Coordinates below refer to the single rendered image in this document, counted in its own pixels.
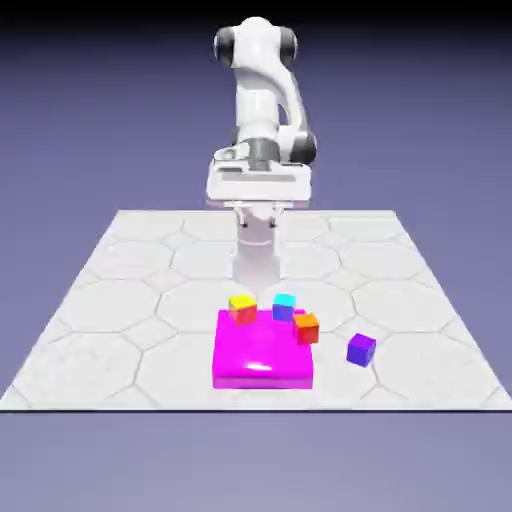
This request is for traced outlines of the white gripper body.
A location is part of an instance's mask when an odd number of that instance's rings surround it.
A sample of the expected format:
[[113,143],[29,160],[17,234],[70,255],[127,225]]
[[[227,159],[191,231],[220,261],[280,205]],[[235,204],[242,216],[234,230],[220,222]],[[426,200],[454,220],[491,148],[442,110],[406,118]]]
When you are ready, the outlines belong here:
[[307,204],[312,194],[311,169],[302,164],[270,162],[270,169],[249,169],[247,160],[213,160],[208,170],[206,195],[223,206],[276,203]]

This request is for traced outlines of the small cyan cube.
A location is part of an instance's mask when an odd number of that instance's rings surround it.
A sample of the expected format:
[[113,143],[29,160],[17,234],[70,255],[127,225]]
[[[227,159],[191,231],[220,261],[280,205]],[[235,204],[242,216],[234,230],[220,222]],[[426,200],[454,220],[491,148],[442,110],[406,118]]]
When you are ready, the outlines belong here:
[[275,321],[291,323],[295,314],[296,296],[277,293],[272,304],[272,317]]

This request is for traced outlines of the small yellow cube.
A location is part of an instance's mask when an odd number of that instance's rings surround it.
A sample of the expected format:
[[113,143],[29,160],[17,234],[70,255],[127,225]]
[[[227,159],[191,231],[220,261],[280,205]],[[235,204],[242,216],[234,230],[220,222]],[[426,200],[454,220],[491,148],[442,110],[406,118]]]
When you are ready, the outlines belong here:
[[230,317],[237,325],[244,325],[256,321],[257,302],[248,295],[232,296],[228,299]]

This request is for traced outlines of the small orange cube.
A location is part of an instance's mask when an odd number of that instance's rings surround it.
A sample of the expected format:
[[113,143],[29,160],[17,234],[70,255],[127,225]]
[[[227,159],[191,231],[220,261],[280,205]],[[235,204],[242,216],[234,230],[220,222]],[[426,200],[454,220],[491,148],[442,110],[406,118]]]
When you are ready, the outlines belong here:
[[296,313],[293,316],[293,333],[298,344],[316,344],[320,333],[317,317],[308,312]]

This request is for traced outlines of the small purple cube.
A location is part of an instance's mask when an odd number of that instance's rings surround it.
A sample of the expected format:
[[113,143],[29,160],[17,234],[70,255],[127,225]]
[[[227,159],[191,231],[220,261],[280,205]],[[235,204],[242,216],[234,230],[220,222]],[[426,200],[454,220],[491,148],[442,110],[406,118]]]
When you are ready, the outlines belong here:
[[367,367],[375,353],[377,341],[362,333],[356,333],[349,340],[346,360],[360,367]]

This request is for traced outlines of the large magenta box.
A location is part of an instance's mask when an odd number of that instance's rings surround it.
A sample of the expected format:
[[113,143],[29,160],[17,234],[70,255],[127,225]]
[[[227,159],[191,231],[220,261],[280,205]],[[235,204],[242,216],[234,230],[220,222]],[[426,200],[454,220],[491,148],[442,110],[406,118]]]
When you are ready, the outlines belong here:
[[297,342],[290,323],[259,310],[252,323],[238,325],[230,312],[217,316],[212,358],[215,389],[310,389],[311,348]]

